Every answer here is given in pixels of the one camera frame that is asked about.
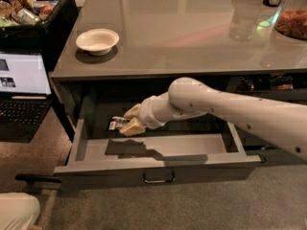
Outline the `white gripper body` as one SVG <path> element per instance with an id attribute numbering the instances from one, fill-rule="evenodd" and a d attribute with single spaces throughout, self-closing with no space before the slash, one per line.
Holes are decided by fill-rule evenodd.
<path id="1" fill-rule="evenodd" d="M 151 96 L 145 99 L 137 113 L 138 120 L 149 129 L 156 129 L 163 127 L 165 122 L 157 118 L 159 111 L 164 110 L 166 107 L 167 98 L 165 95 Z"/>

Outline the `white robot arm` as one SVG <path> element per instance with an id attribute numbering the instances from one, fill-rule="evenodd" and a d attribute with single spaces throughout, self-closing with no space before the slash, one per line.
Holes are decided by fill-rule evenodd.
<path id="1" fill-rule="evenodd" d="M 120 133 L 137 135 L 166 123 L 204 114 L 214 115 L 240 129 L 307 158 L 307 106 L 215 90 L 191 78 L 174 80 L 168 91 L 151 96 L 124 114 L 129 122 Z"/>

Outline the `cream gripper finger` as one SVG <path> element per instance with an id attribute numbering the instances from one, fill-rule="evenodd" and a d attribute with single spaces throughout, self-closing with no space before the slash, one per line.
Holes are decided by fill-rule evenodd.
<path id="1" fill-rule="evenodd" d="M 125 112 L 124 118 L 125 119 L 132 119 L 132 118 L 136 117 L 137 113 L 140 109 L 140 106 L 141 106 L 140 103 L 134 105 L 131 109 L 129 109 L 128 111 Z"/>
<path id="2" fill-rule="evenodd" d="M 125 136 L 133 136 L 143 133 L 146 130 L 146 126 L 142 124 L 137 118 L 132 118 L 119 132 Z"/>

